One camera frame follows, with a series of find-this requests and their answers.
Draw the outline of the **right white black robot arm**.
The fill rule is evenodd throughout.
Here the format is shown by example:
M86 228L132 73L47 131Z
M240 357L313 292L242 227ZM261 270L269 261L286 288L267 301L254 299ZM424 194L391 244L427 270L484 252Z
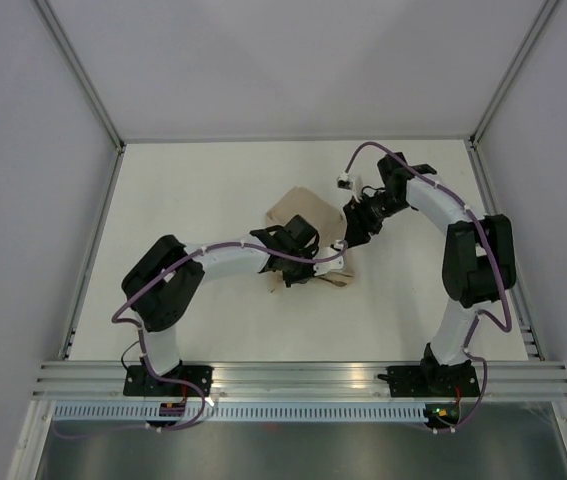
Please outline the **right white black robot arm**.
M379 378L393 398L477 398L481 377L469 344L488 305L505 304L516 283L511 221L475 212L434 168L410 166L402 153L387 153L377 168L383 185L371 195L348 171L338 177L338 187L352 194L343 208L347 244L369 243L385 220L406 209L422 213L445 237L441 275L449 297L419 364L390 367Z

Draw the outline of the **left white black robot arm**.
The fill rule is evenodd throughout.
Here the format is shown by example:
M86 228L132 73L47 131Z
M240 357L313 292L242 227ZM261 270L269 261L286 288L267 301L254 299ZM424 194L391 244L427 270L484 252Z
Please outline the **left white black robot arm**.
M279 272L290 286L315 274L320 234L302 216L287 224L250 231L210 245L184 244L164 235L144 254L121 283L140 329L141 362L146 383L169 396L181 384L182 360L176 324L197 290L206 283L243 274Z

